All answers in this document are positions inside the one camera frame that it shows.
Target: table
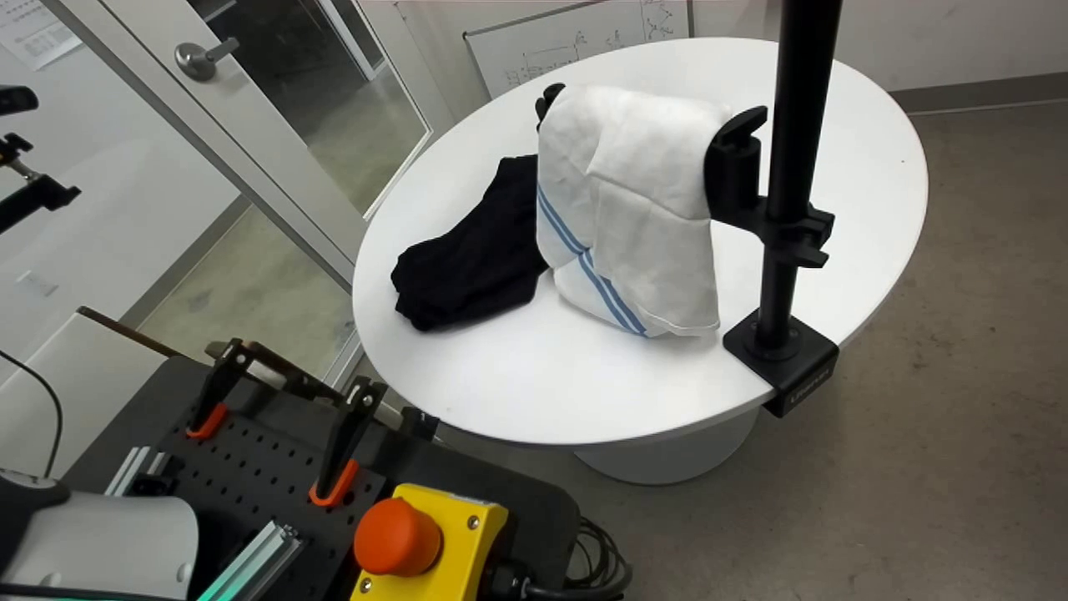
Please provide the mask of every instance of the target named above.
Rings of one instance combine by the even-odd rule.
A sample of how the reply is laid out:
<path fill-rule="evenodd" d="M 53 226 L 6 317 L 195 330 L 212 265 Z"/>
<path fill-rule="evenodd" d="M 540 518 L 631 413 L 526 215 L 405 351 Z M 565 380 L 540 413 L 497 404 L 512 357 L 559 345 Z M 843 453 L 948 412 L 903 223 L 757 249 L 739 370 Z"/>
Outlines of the table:
<path fill-rule="evenodd" d="M 500 158 L 536 152 L 536 98 L 560 84 L 614 84 L 747 110 L 776 99 L 778 45 L 764 41 L 667 41 L 545 73 L 448 130 L 383 196 L 353 275 L 353 317 L 378 374 L 451 427 L 578 452 L 637 484 L 688 482 L 731 456 L 773 387 L 723 338 L 637 341 L 590 321 L 537 281 L 527 308 L 417 333 L 397 309 L 391 270 L 417 239 L 451 231 Z M 761 130 L 767 180 L 773 123 Z M 834 63 L 815 202 L 838 215 L 833 265 L 803 270 L 796 315 L 845 345 L 903 277 L 928 210 L 928 167 L 913 119 L 864 73 Z M 761 245 L 715 226 L 723 328 L 757 308 Z"/>

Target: wall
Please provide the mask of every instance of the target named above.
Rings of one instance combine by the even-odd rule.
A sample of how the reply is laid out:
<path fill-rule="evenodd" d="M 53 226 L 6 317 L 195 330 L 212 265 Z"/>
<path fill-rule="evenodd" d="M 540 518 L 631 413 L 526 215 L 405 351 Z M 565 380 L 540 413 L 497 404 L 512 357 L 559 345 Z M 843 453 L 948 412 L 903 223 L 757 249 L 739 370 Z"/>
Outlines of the wall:
<path fill-rule="evenodd" d="M 0 348 L 29 357 L 80 305 L 123 317 L 238 200 L 88 45 L 48 69 L 0 51 L 0 84 L 26 84 L 39 110 L 0 119 L 25 158 L 84 195 L 0 235 Z M 22 188 L 0 172 L 0 196 Z"/>
<path fill-rule="evenodd" d="M 408 22 L 456 114 L 482 90 L 464 31 L 578 0 L 408 0 Z M 782 0 L 693 0 L 697 35 L 778 35 Z M 893 90 L 1068 69 L 1066 0 L 845 0 L 838 52 Z"/>

